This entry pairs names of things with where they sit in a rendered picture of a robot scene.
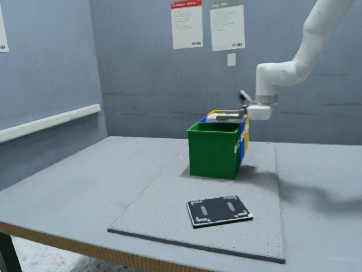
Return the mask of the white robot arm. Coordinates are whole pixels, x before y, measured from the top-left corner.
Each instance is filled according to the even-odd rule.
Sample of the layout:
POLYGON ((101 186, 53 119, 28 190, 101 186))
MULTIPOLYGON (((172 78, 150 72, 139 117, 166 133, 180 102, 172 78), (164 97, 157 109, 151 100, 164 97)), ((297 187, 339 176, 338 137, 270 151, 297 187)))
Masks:
POLYGON ((256 102, 243 90, 236 98, 243 105, 248 101, 251 104, 278 103, 278 85, 299 84, 309 76, 354 1, 318 0, 304 23, 303 41, 293 61, 259 64, 256 68, 256 102))

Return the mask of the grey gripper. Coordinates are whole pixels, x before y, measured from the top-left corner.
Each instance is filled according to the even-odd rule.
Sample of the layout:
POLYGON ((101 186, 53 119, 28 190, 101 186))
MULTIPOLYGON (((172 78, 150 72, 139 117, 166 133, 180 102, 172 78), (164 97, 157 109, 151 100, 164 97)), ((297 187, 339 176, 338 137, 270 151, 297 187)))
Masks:
POLYGON ((222 114, 239 113, 239 115, 217 115, 216 120, 242 119, 244 114, 246 114, 251 120, 269 120, 272 113, 272 105, 276 105, 278 103, 258 104, 259 103, 243 105, 240 110, 222 110, 222 114))

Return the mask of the green bin with label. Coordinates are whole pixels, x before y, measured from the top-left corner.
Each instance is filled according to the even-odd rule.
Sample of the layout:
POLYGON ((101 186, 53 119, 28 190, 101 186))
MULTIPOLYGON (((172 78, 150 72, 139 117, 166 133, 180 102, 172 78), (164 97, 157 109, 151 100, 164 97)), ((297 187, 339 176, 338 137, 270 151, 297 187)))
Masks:
POLYGON ((241 125, 197 122, 186 130, 190 175, 235 180, 240 168, 241 125))

